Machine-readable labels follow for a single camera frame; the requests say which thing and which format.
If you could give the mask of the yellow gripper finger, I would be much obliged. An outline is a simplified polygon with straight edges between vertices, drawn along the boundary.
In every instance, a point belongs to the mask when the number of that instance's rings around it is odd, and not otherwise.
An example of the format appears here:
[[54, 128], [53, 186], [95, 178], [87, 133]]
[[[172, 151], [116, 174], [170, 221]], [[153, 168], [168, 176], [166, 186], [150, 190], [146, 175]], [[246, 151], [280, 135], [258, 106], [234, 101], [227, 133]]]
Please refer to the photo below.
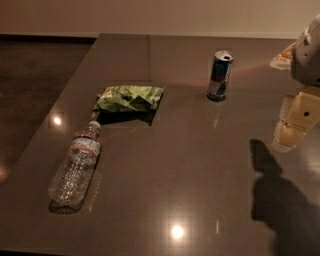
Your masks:
[[294, 149], [320, 122], [320, 88], [307, 87], [284, 97], [273, 135], [272, 148], [281, 153]]
[[270, 67], [277, 70], [290, 70], [294, 48], [294, 43], [287, 46], [281, 53], [277, 54], [271, 60]]

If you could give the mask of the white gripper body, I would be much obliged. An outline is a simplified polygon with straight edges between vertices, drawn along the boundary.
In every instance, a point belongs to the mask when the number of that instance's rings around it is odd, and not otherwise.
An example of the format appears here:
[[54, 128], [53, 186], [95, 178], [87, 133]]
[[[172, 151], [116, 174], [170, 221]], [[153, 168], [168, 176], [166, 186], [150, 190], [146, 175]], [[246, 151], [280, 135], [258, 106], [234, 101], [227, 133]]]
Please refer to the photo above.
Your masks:
[[320, 14], [296, 40], [291, 75], [304, 85], [320, 86]]

